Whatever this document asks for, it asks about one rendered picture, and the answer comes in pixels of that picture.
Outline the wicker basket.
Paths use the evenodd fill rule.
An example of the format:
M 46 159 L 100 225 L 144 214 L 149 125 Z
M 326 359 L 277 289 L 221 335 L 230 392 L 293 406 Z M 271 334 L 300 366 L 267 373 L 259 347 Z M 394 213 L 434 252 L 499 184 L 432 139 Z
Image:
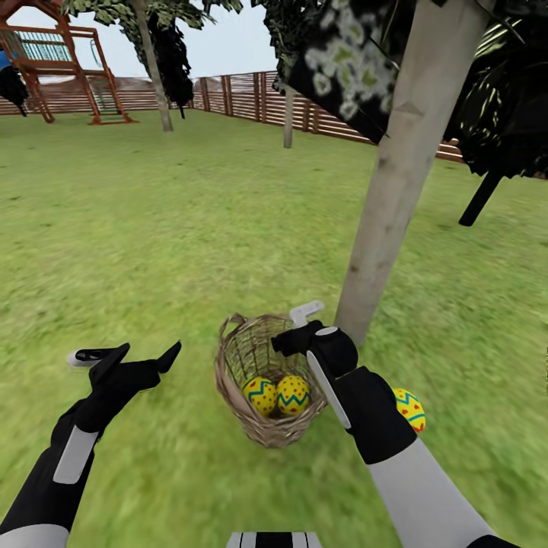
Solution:
M 238 326 L 224 338 L 224 331 L 230 322 L 236 323 Z M 273 331 L 271 323 L 279 322 L 281 322 L 279 324 L 281 328 Z M 237 417 L 248 438 L 261 448 L 284 448 L 287 444 L 299 441 L 316 415 L 330 405 L 306 355 L 296 352 L 292 356 L 291 364 L 280 359 L 279 365 L 273 365 L 272 361 L 275 356 L 270 352 L 273 350 L 271 339 L 280 333 L 286 333 L 288 324 L 291 325 L 292 321 L 287 314 L 271 313 L 247 319 L 242 314 L 236 313 L 226 316 L 219 328 L 220 346 L 215 357 L 213 374 L 216 389 L 221 393 L 230 411 Z M 243 339 L 246 342 L 242 343 Z M 230 343 L 232 343 L 234 351 L 228 358 L 227 351 Z M 259 366 L 260 356 L 257 353 L 262 354 L 262 352 L 265 353 L 265 362 Z M 250 364 L 251 361 L 253 363 Z M 299 361 L 303 364 L 301 368 Z M 233 369 L 233 365 L 238 363 L 235 371 L 238 374 L 241 372 L 244 380 L 248 379 L 249 375 L 275 380 L 292 375 L 300 376 L 306 381 L 306 387 L 309 390 L 309 408 L 303 414 L 286 417 L 282 415 L 279 406 L 275 406 L 272 412 L 262 416 L 241 393 L 241 383 Z

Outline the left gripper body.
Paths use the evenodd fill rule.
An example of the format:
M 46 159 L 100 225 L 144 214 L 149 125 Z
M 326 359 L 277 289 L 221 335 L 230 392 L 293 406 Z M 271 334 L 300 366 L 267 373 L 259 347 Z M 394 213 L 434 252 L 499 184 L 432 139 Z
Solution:
M 107 384 L 123 384 L 123 382 L 134 382 L 134 384 L 105 391 L 100 391 L 96 385 L 91 384 L 93 390 L 87 401 L 89 412 L 94 412 L 98 418 L 112 418 L 139 391 L 156 387 L 161 382 L 161 378 L 153 365 L 126 368 L 126 364 L 119 364 L 119 367 L 111 373 Z

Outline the easter egg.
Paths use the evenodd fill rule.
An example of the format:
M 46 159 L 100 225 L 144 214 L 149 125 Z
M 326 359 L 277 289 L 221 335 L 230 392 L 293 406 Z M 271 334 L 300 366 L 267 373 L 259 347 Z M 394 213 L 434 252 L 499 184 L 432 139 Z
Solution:
M 397 399 L 397 409 L 406 417 L 416 433 L 421 432 L 425 428 L 425 413 L 419 400 L 408 390 L 392 391 Z
M 309 408 L 309 390 L 300 376 L 286 376 L 276 382 L 277 403 L 282 415 L 294 417 Z
M 266 416 L 277 403 L 276 383 L 266 377 L 251 377 L 241 382 L 241 393 L 252 403 L 252 406 Z

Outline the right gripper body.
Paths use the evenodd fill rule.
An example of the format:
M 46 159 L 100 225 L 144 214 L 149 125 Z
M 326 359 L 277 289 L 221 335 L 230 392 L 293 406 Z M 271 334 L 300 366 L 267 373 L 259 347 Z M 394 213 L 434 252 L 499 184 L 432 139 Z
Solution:
M 297 330 L 289 329 L 286 333 L 280 333 L 277 335 L 279 339 L 279 345 L 282 347 L 280 349 L 280 355 L 283 358 L 291 358 L 296 352 L 301 352 L 301 338 L 303 338 L 303 333 L 308 330 L 318 329 L 322 326 L 320 320 L 313 320 L 308 322 L 308 325 L 305 327 L 298 328 Z

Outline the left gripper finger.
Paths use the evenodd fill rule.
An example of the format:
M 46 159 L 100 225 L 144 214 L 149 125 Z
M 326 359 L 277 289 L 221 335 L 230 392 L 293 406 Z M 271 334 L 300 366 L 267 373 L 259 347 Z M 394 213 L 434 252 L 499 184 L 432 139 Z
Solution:
M 130 344 L 127 342 L 115 348 L 106 358 L 103 358 L 94 367 L 90 369 L 88 377 L 93 385 L 96 385 L 100 391 L 112 390 L 119 387 L 128 387 L 134 382 L 123 382 L 123 384 L 107 384 L 111 373 L 119 367 L 119 364 L 129 364 L 129 362 L 121 362 L 126 357 L 126 353 L 130 349 Z
M 145 362 L 130 363 L 126 365 L 126 368 L 153 365 L 156 371 L 159 371 L 160 373 L 167 373 L 170 370 L 171 365 L 174 363 L 177 354 L 180 352 L 181 347 L 182 344 L 180 342 L 177 342 L 169 351 L 166 351 L 160 358 L 145 360 Z

